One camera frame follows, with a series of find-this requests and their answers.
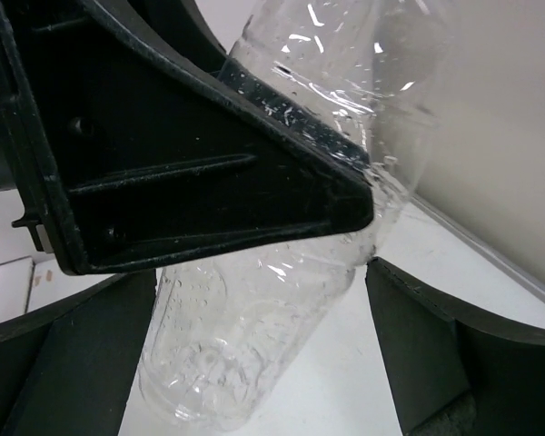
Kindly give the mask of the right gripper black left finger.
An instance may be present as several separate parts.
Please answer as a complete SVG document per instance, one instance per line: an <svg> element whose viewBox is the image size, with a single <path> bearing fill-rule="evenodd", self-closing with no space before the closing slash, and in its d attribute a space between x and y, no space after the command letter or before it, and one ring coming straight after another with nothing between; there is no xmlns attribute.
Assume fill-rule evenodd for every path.
<svg viewBox="0 0 545 436"><path fill-rule="evenodd" d="M367 158L217 79L194 1L0 1L0 192L75 275L360 230Z"/></svg>

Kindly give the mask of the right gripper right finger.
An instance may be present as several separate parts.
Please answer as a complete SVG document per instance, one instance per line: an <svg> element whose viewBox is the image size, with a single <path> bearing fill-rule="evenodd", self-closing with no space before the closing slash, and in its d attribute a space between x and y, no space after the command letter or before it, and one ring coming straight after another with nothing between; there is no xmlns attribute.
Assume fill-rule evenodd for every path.
<svg viewBox="0 0 545 436"><path fill-rule="evenodd" d="M366 287L405 435L545 435L545 329L375 258Z"/></svg>

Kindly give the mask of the clear bottle white cap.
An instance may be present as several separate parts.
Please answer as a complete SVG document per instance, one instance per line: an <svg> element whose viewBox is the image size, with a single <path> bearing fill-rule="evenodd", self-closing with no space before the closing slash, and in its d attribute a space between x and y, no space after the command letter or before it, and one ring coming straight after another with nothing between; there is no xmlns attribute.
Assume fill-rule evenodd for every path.
<svg viewBox="0 0 545 436"><path fill-rule="evenodd" d="M454 39L450 1L261 1L219 78L354 168L372 189L363 229L163 270L138 368L173 424L244 425L351 287L411 199L431 149L426 101Z"/></svg>

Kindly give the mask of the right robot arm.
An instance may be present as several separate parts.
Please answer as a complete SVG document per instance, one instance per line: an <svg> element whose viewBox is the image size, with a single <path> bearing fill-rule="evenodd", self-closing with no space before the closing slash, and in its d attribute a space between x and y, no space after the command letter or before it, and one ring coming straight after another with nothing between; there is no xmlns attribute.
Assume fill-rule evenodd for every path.
<svg viewBox="0 0 545 436"><path fill-rule="evenodd" d="M376 256L431 147L451 1L0 1L0 191L103 282L0 322L0 435L115 435L133 382L231 431L364 279L406 435L545 435L545 329Z"/></svg>

